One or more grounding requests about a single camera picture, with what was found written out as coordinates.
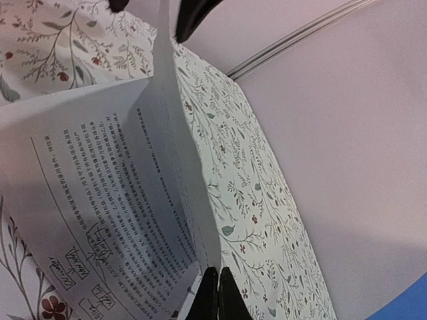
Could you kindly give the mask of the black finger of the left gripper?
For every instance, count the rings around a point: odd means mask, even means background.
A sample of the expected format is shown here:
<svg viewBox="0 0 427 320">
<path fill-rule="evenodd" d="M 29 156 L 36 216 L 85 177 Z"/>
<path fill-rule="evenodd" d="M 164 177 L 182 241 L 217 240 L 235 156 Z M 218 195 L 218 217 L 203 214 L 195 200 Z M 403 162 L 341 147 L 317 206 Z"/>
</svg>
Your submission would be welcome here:
<svg viewBox="0 0 427 320">
<path fill-rule="evenodd" d="M 177 43 L 186 42 L 222 0 L 181 0 L 175 28 Z"/>
</svg>

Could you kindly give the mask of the right gripper slim left finger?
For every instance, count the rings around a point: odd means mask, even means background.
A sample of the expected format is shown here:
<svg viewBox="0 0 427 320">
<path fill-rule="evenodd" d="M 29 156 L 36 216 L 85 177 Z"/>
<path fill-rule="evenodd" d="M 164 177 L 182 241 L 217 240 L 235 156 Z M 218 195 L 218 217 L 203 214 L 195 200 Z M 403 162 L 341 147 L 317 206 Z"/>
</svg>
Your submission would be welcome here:
<svg viewBox="0 0 427 320">
<path fill-rule="evenodd" d="M 218 318 L 218 280 L 215 267 L 208 267 L 185 320 L 216 320 Z"/>
</svg>

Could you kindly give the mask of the right gripper black triangular right finger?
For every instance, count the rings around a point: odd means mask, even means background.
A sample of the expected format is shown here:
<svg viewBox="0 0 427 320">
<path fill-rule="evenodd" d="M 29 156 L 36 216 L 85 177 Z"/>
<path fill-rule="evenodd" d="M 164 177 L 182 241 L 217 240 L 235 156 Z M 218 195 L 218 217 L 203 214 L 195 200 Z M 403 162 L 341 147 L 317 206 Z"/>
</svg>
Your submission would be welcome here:
<svg viewBox="0 0 427 320">
<path fill-rule="evenodd" d="M 229 267 L 224 267 L 220 273 L 218 319 L 252 320 Z"/>
</svg>

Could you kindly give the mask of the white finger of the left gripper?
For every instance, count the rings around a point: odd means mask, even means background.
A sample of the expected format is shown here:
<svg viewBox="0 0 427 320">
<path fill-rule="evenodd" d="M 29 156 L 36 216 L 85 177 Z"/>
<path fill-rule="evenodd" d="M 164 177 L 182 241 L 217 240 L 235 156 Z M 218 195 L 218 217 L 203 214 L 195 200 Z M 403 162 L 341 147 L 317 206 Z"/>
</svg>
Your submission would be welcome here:
<svg viewBox="0 0 427 320">
<path fill-rule="evenodd" d="M 108 9 L 112 13 L 120 13 L 128 6 L 129 0 L 108 0 Z"/>
</svg>

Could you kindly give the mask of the hand drawn sketch paper sheet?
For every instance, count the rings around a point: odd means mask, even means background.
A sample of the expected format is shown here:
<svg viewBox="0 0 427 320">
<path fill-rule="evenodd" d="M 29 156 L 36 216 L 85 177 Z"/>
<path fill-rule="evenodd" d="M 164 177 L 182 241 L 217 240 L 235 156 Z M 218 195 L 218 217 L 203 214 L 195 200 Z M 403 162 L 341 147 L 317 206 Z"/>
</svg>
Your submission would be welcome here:
<svg viewBox="0 0 427 320">
<path fill-rule="evenodd" d="M 131 155 L 126 165 L 136 194 L 129 211 L 158 267 L 219 269 L 220 237 L 181 102 L 168 1 L 159 4 L 156 27 L 153 75 L 111 90 Z"/>
</svg>

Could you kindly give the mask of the printed paper sheet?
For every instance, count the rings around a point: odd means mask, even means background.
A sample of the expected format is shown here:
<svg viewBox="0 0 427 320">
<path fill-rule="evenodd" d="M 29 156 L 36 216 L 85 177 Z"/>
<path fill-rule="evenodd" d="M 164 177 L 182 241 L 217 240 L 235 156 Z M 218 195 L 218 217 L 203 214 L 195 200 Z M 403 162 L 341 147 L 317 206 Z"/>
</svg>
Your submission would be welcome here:
<svg viewBox="0 0 427 320">
<path fill-rule="evenodd" d="M 196 278 L 148 79 L 1 108 L 1 233 L 19 284 L 37 264 L 40 319 L 175 319 Z"/>
</svg>

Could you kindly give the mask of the blue folder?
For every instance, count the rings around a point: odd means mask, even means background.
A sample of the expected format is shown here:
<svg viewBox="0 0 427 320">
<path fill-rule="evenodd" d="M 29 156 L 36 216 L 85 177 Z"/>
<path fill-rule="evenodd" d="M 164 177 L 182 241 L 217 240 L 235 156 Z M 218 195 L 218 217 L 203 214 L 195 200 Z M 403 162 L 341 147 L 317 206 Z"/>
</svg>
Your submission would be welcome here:
<svg viewBox="0 0 427 320">
<path fill-rule="evenodd" d="M 426 319 L 426 273 L 393 299 L 387 287 L 375 289 L 373 297 L 386 303 L 367 319 Z"/>
</svg>

